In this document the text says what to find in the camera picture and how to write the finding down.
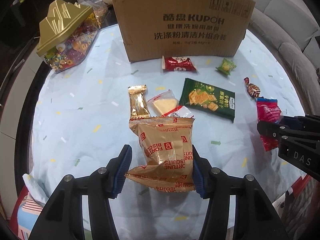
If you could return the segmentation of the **small green candy packet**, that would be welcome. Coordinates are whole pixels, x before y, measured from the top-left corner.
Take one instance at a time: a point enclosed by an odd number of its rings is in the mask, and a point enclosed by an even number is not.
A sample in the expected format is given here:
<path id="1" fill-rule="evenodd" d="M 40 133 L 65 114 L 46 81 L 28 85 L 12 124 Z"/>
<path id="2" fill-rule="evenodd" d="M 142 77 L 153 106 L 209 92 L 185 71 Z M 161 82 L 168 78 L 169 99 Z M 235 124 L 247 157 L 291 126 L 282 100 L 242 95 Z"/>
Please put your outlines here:
<path id="1" fill-rule="evenodd" d="M 224 58 L 221 64 L 218 67 L 216 67 L 216 70 L 224 75 L 229 76 L 231 74 L 231 71 L 235 68 L 236 64 L 233 61 Z"/>

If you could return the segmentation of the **red candy bag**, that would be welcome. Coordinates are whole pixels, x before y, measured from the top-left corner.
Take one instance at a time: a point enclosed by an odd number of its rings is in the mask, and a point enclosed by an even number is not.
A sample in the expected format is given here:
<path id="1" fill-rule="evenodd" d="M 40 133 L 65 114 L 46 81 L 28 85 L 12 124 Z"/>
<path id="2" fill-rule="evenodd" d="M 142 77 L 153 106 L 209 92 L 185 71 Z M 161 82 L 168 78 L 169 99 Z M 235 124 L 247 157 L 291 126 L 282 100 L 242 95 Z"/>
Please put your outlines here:
<path id="1" fill-rule="evenodd" d="M 280 120 L 281 109 L 278 106 L 277 99 L 257 98 L 258 121 L 278 123 Z M 261 135 L 265 151 L 271 151 L 278 147 L 278 141 L 274 137 Z"/>

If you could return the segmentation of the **gold fortune biscuits packet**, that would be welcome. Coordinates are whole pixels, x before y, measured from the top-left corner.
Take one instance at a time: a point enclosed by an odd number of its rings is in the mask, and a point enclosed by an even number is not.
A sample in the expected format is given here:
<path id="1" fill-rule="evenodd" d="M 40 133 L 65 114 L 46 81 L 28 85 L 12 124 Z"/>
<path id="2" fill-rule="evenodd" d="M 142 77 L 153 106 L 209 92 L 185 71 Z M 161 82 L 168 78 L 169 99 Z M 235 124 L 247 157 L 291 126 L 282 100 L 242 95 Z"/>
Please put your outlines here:
<path id="1" fill-rule="evenodd" d="M 125 177 L 161 192 L 194 191 L 193 118 L 149 117 L 131 119 L 146 164 L 127 171 Z"/>

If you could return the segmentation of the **light blue tablecloth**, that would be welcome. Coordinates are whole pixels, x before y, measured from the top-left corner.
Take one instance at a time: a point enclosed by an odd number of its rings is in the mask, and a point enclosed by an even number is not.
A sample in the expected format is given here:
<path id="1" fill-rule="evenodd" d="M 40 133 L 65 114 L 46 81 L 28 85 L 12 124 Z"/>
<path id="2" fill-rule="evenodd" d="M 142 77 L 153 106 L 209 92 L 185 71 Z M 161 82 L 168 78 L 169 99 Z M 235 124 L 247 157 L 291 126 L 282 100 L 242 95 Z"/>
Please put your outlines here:
<path id="1" fill-rule="evenodd" d="M 271 201 L 284 194 L 303 172 L 266 152 L 257 132 L 257 109 L 244 78 L 263 97 L 277 99 L 285 115 L 303 115 L 298 95 L 282 66 L 248 31 L 229 77 L 216 71 L 219 57 L 193 57 L 197 72 L 164 72 L 159 59 L 130 63 L 118 26 L 103 29 L 80 65 L 50 73 L 40 91 L 32 127 L 33 169 L 23 179 L 31 196 L 44 205 L 61 179 L 84 177 L 107 165 L 125 144 L 133 150 L 132 167 L 143 165 L 137 136 L 129 129 L 127 89 L 146 85 L 151 98 L 172 90 L 181 96 L 186 78 L 235 93 L 235 119 L 193 110 L 192 142 L 200 156 L 231 176 L 255 176 Z"/>

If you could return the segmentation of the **dark green cracker packet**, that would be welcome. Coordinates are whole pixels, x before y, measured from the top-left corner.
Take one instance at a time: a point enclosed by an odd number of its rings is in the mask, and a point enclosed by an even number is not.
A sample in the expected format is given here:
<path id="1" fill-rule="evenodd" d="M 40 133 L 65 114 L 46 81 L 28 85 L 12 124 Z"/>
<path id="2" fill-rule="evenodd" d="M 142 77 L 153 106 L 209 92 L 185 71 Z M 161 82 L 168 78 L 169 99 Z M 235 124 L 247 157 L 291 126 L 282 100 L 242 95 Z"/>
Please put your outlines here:
<path id="1" fill-rule="evenodd" d="M 179 105 L 215 114 L 234 122 L 235 93 L 186 78 Z"/>

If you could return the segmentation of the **red white snack packet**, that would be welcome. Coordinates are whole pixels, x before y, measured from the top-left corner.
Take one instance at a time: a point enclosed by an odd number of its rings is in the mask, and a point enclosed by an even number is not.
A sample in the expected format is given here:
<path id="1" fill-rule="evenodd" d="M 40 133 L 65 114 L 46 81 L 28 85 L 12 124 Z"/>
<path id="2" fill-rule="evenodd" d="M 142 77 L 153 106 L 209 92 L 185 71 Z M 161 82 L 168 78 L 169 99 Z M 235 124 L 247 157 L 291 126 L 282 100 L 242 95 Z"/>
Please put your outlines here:
<path id="1" fill-rule="evenodd" d="M 196 66 L 189 57 L 162 57 L 162 69 L 170 72 L 195 72 Z"/>

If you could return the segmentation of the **twisted foil wrapped candy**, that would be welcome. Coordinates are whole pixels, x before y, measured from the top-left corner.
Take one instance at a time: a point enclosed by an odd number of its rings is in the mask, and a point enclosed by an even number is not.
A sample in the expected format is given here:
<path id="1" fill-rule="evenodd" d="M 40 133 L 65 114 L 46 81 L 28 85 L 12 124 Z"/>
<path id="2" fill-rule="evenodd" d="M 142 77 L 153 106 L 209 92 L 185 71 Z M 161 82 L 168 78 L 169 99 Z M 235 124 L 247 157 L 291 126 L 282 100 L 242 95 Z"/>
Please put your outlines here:
<path id="1" fill-rule="evenodd" d="M 259 98 L 260 88 L 257 85 L 250 83 L 248 77 L 244 78 L 244 82 L 245 82 L 248 94 L 253 98 Z"/>

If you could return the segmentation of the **gold lid candy jar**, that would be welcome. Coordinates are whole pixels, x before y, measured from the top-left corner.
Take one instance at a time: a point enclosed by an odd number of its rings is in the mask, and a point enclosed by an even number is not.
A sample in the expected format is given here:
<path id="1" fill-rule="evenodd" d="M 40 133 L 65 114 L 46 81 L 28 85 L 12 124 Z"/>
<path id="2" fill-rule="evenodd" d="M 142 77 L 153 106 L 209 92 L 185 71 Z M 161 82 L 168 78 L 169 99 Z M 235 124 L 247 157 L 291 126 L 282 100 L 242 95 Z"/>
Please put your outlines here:
<path id="1" fill-rule="evenodd" d="M 55 0 L 39 23 L 37 55 L 55 73 L 79 65 L 100 30 L 90 5 Z"/>

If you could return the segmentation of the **clear packet white snack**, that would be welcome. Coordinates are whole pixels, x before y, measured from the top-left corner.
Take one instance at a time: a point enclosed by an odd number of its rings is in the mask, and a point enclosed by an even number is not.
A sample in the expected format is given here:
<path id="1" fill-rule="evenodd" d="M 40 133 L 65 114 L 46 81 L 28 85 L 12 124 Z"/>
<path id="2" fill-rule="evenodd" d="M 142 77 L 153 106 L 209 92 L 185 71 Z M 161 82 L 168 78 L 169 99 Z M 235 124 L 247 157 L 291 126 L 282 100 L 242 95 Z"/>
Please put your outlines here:
<path id="1" fill-rule="evenodd" d="M 185 106 L 181 106 L 172 90 L 167 90 L 147 101 L 155 116 L 193 118 L 194 115 Z"/>

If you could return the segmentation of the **brown cardboard box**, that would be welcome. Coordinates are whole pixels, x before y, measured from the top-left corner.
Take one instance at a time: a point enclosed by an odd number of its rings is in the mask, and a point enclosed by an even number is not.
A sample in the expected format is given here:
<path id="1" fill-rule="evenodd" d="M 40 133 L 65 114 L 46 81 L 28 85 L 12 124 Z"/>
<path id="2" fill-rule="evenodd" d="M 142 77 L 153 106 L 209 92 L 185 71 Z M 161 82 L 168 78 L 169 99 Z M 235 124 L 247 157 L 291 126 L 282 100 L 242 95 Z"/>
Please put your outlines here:
<path id="1" fill-rule="evenodd" d="M 233 57 L 253 0 L 112 0 L 130 62 L 171 56 Z"/>

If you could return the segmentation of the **clear plastic bag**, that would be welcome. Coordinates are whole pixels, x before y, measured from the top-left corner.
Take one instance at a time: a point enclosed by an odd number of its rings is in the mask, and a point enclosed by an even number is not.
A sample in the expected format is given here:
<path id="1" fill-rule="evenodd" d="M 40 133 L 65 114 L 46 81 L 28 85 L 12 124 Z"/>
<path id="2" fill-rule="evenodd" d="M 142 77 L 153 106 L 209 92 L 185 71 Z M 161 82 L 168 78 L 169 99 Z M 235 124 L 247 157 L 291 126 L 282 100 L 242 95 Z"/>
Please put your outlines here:
<path id="1" fill-rule="evenodd" d="M 99 27 L 106 25 L 109 7 L 113 4 L 112 0 L 77 0 L 77 2 L 93 8 Z"/>

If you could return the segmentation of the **gold foil snack bar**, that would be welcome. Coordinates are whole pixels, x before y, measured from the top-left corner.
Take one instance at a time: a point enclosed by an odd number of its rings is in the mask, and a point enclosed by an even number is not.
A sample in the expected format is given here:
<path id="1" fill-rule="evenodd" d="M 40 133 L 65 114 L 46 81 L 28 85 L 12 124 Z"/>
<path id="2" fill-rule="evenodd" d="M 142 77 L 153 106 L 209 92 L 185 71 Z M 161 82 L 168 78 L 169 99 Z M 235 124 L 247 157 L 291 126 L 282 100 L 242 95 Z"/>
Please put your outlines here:
<path id="1" fill-rule="evenodd" d="M 149 118 L 150 112 L 145 100 L 146 85 L 136 85 L 127 89 L 130 98 L 130 119 Z"/>

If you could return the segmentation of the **grey curved sofa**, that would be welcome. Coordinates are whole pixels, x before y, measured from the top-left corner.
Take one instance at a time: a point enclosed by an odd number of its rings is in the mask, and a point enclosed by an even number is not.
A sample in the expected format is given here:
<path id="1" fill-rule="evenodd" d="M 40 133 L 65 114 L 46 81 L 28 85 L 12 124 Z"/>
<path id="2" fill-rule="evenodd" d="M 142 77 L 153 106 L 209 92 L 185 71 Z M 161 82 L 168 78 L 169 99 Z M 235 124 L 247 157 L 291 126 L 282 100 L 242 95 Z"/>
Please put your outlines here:
<path id="1" fill-rule="evenodd" d="M 302 0 L 253 0 L 249 28 L 275 53 L 305 111 L 319 114 L 319 25 Z"/>

